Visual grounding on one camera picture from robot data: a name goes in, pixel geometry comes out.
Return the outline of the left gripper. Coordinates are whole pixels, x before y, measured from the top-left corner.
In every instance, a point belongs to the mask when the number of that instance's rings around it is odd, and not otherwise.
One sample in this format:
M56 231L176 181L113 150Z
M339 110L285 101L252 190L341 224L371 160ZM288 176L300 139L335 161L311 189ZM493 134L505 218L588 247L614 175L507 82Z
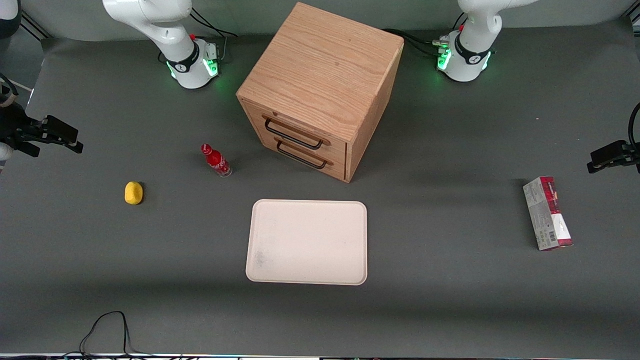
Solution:
M627 143L624 140L613 141L590 153L591 162L587 164L590 174L601 170L618 167L634 166L640 173L640 151L637 143Z

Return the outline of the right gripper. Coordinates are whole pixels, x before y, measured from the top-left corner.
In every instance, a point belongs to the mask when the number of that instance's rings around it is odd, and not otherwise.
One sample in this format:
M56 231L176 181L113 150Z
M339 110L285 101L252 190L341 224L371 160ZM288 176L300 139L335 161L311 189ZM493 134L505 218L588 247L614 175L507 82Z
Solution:
M79 131L53 115L36 120L26 114L22 105L7 97L1 98L0 115L2 161L8 161L16 151L32 158L39 157L41 149L30 141L39 141L44 132L53 138L47 141L48 144L63 146L76 154L83 152L83 144L78 141Z

